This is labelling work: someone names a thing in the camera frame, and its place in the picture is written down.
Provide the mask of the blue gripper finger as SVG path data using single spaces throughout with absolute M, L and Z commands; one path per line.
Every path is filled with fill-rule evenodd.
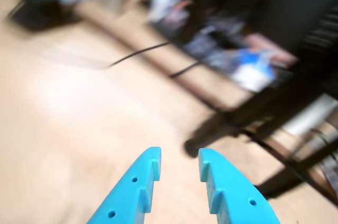
M 144 223 L 152 210 L 154 183 L 161 177 L 161 148 L 150 147 L 129 167 L 89 223 Z
M 217 151 L 199 149 L 199 173 L 217 223 L 280 223 L 264 196 Z

